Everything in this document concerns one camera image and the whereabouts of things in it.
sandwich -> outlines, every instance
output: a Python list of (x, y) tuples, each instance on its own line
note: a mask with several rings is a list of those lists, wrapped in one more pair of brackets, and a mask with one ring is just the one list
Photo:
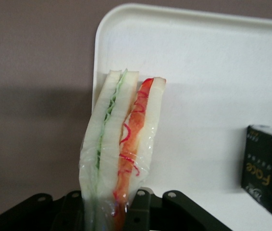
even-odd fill
[(146, 180), (166, 80), (110, 71), (84, 136), (79, 182), (86, 231), (120, 231), (135, 193)]

tray rim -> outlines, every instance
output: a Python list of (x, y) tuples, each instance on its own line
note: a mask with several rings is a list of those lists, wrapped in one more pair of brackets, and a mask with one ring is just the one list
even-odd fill
[(210, 18), (213, 20), (221, 20), (221, 21), (227, 20), (232, 23), (239, 22), (239, 23), (248, 23), (248, 24), (258, 24), (260, 26), (272, 26), (272, 19), (269, 19), (269, 18), (243, 16), (243, 15), (227, 14), (227, 13), (215, 13), (215, 12), (182, 9), (182, 8), (175, 8), (175, 7), (168, 7), (168, 6), (150, 5), (150, 4), (143, 4), (143, 3), (124, 3), (118, 6), (115, 6), (104, 15), (96, 31), (91, 111), (93, 110), (97, 100), (96, 87), (97, 87), (97, 70), (98, 70), (100, 35), (103, 32), (104, 27), (107, 26), (107, 23), (111, 21), (112, 17), (116, 16), (120, 12), (124, 12), (128, 10), (148, 11), (148, 12), (151, 11), (151, 12), (165, 13), (167, 15), (180, 14), (186, 17), (189, 16), (189, 17)]

green filling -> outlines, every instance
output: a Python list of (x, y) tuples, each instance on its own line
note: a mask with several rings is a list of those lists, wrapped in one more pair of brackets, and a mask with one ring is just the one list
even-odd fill
[(120, 79), (119, 79), (119, 81), (117, 83), (115, 92), (112, 95), (109, 106), (108, 106), (108, 108), (106, 110), (104, 122), (103, 122), (103, 125), (102, 125), (102, 130), (101, 130), (101, 133), (99, 135), (99, 143), (98, 143), (98, 146), (97, 146), (97, 154), (98, 154), (98, 159), (97, 159), (97, 164), (96, 164), (97, 169), (99, 169), (99, 162), (100, 162), (100, 158), (101, 158), (101, 149), (102, 149), (102, 140), (103, 140), (103, 135), (104, 135), (104, 131), (105, 131), (105, 126), (106, 126), (107, 121), (111, 117), (111, 112), (112, 112), (113, 107), (115, 106), (116, 97), (117, 97), (117, 95), (119, 93), (120, 87), (121, 87), (121, 85), (122, 85), (122, 83), (124, 81), (124, 77), (126, 76), (126, 73), (127, 73), (127, 69), (120, 76)]

plastic wrap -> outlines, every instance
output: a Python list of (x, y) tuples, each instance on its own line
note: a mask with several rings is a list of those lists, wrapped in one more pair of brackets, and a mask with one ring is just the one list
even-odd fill
[(110, 71), (93, 109), (80, 155), (86, 231), (119, 231), (146, 180), (165, 79)]

sandwich wedge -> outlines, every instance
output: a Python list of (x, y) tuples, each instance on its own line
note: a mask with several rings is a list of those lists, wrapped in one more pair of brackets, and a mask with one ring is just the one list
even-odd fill
[(92, 112), (80, 155), (86, 231), (120, 231), (148, 176), (166, 80), (110, 71)]

